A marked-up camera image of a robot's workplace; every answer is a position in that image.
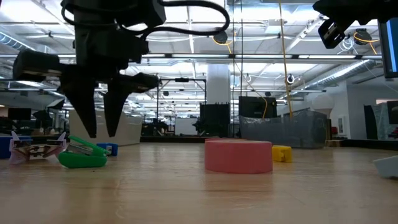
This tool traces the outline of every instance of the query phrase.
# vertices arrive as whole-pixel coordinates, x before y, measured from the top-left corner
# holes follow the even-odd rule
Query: pink cylinder
[[[205,168],[229,174],[272,171],[272,143],[262,141],[208,141]]]

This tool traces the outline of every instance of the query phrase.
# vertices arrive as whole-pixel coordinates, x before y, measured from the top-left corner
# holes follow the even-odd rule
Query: wooden table
[[[203,170],[203,144],[122,147],[100,169],[0,161],[0,223],[396,224],[398,181],[372,165],[396,154],[296,149],[261,175]]]

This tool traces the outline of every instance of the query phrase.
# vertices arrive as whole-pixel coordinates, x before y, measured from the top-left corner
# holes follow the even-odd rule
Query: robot
[[[398,17],[397,0],[320,0],[313,8],[327,16],[318,33],[327,49],[334,49],[346,37],[344,31],[355,21],[366,25],[372,19],[385,23]]]
[[[223,32],[230,23],[228,12],[222,6],[200,0],[63,0],[61,5],[64,20],[75,26],[76,64],[62,64],[57,55],[23,50],[14,62],[13,79],[42,82],[47,77],[58,77],[61,83],[58,92],[69,99],[91,138],[96,137],[94,90],[98,83],[108,85],[104,109],[110,137],[116,134],[127,97],[159,84],[153,75],[139,73],[131,77],[119,72],[128,68],[129,62],[140,63],[142,55],[149,53],[146,41],[149,34],[169,31],[209,36]],[[178,6],[217,10],[224,15],[225,24],[209,31],[159,27],[166,20],[164,7]],[[72,13],[74,20],[67,18],[65,11]],[[147,26],[144,30],[127,29],[142,23]]]

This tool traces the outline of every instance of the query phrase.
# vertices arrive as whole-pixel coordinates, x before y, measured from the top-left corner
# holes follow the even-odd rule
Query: yellow toy
[[[273,146],[272,159],[276,162],[293,162],[293,153],[290,146]]]

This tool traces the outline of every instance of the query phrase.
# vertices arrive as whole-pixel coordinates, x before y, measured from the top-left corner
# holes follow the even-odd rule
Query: plastic sheet
[[[396,129],[396,127],[398,127],[398,125],[390,124],[387,103],[381,103],[379,105],[372,106],[372,109],[377,124],[378,140],[388,140],[388,135],[391,134]]]
[[[325,146],[327,118],[314,111],[299,111],[293,118],[257,119],[239,117],[242,138],[254,141],[270,141],[308,149]]]

